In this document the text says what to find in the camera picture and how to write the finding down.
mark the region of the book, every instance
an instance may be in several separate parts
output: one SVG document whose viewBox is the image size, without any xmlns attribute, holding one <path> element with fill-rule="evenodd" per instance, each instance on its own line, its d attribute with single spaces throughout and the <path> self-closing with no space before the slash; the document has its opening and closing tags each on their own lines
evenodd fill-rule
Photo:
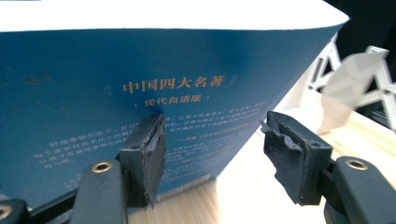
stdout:
<svg viewBox="0 0 396 224">
<path fill-rule="evenodd" d="M 216 178 L 347 16 L 321 1 L 1 2 L 0 20 L 0 194 L 35 208 L 158 112 L 158 200 Z"/>
</svg>

